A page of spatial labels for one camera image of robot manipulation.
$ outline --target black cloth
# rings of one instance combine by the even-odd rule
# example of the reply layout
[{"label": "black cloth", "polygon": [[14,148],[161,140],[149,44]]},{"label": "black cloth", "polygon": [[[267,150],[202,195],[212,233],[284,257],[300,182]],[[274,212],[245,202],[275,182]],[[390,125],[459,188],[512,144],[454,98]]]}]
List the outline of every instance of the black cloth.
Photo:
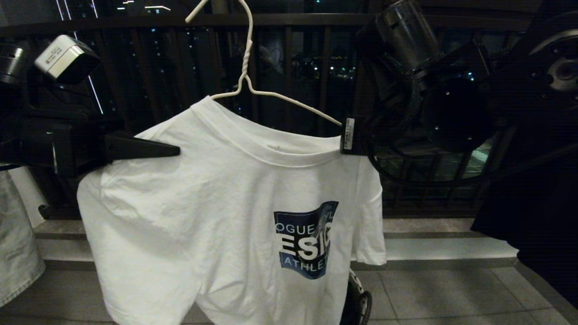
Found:
[{"label": "black cloth", "polygon": [[[527,116],[503,167],[578,141],[578,112]],[[472,231],[507,241],[519,261],[578,308],[578,153],[494,182]]]}]

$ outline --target gray cloth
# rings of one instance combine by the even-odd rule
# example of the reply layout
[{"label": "gray cloth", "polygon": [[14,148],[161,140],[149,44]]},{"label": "gray cloth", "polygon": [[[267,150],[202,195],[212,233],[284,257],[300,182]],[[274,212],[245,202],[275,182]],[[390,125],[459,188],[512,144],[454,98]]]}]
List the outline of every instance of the gray cloth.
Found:
[{"label": "gray cloth", "polygon": [[34,283],[46,266],[10,174],[0,172],[0,307]]}]

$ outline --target blue logo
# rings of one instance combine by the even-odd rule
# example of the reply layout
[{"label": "blue logo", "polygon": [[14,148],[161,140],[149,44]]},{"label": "blue logo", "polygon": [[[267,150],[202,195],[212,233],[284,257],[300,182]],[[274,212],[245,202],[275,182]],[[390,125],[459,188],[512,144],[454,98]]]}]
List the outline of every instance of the blue logo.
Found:
[{"label": "blue logo", "polygon": [[308,279],[325,275],[329,257],[329,231],[339,203],[325,202],[311,212],[275,212],[275,230],[281,267]]}]

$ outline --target floor tile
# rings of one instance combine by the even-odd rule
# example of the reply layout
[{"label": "floor tile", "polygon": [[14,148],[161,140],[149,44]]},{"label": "floor tile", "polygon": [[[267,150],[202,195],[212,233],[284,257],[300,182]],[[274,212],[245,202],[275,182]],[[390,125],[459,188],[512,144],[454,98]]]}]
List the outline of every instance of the floor tile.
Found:
[{"label": "floor tile", "polygon": [[397,320],[370,320],[367,325],[399,325]]},{"label": "floor tile", "polygon": [[0,316],[31,316],[112,322],[102,299],[96,272],[53,271],[44,274],[13,301]]},{"label": "floor tile", "polygon": [[524,311],[490,270],[379,273],[399,319]]},{"label": "floor tile", "polygon": [[530,311],[540,325],[570,325],[554,308]]},{"label": "floor tile", "polygon": [[518,298],[524,308],[552,308],[552,305],[515,268],[494,268],[492,271]]},{"label": "floor tile", "polygon": [[188,311],[187,316],[185,316],[183,323],[186,324],[208,324],[211,321],[207,318],[205,313],[194,304],[191,309]]},{"label": "floor tile", "polygon": [[114,325],[114,323],[81,322],[76,320],[0,316],[0,325]]},{"label": "floor tile", "polygon": [[372,307],[369,319],[396,319],[378,272],[362,271],[356,272],[355,275],[361,281],[363,288],[371,293]]},{"label": "floor tile", "polygon": [[382,271],[379,273],[389,289],[455,289],[503,290],[506,287],[490,269],[449,269],[429,271]]},{"label": "floor tile", "polygon": [[400,320],[400,325],[537,325],[528,312],[470,317]]}]

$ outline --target white t-shirt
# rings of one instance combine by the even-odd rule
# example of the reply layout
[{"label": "white t-shirt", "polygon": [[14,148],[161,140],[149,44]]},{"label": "white t-shirt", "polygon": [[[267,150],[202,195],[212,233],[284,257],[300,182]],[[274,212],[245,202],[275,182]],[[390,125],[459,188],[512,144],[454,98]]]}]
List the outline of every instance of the white t-shirt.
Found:
[{"label": "white t-shirt", "polygon": [[379,174],[339,137],[276,131],[206,97],[137,136],[177,157],[115,161],[78,201],[122,325],[338,325],[350,261],[386,263]]}]

